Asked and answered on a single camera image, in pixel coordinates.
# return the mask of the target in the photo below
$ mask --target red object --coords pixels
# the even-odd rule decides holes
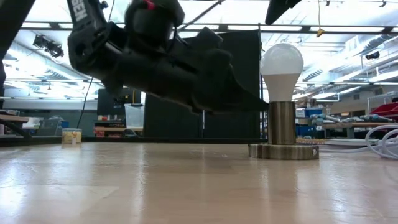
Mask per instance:
[[[370,114],[377,114],[398,121],[398,103],[387,103],[374,109]]]
[[[144,2],[147,3],[148,10],[154,10],[155,9],[155,3],[153,3],[151,0],[144,0]]]

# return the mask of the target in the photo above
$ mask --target lamp base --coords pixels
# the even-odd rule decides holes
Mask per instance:
[[[251,144],[249,145],[249,156],[261,159],[319,159],[319,146]]]

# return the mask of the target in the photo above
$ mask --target black robotic arm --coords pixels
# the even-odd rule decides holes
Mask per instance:
[[[124,29],[106,22],[99,0],[67,0],[75,70],[100,79],[110,93],[130,86],[187,106],[194,113],[264,111],[267,103],[235,79],[223,39],[204,28],[187,45],[169,37],[185,14],[177,0],[134,0]]]

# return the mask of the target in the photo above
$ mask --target white light bulb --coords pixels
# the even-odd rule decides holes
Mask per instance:
[[[291,101],[304,60],[291,44],[275,44],[262,56],[260,72],[267,85],[269,101]]]

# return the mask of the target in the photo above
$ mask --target yellow container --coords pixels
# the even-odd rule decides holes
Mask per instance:
[[[76,143],[81,143],[81,129],[63,128],[62,144],[76,144]]]

